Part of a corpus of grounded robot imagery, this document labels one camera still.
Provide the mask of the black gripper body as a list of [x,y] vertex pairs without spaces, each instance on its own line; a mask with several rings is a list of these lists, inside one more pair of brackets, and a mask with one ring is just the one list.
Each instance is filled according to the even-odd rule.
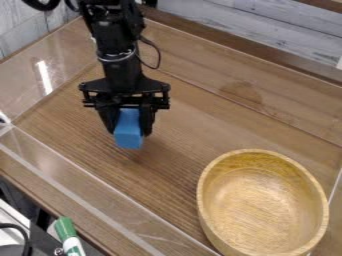
[[148,105],[154,110],[170,108],[171,86],[144,75],[138,58],[100,58],[99,61],[104,77],[79,85],[86,107],[140,108]]

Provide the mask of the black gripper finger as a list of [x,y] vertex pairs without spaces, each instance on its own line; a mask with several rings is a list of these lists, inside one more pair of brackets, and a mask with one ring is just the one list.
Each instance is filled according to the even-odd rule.
[[143,105],[140,108],[140,128],[144,136],[152,133],[152,126],[155,122],[155,109],[151,105]]
[[114,133],[118,124],[120,109],[116,106],[103,106],[98,108],[98,114],[110,133]]

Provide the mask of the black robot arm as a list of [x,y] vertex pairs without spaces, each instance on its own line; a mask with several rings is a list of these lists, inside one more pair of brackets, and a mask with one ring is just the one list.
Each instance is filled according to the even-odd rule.
[[95,108],[110,132],[119,128],[126,109],[138,111],[138,134],[152,133],[156,112],[170,108],[171,86],[143,73],[139,44],[144,16],[135,0],[22,0],[39,11],[54,10],[60,3],[78,12],[96,44],[96,57],[104,77],[79,85],[83,104]]

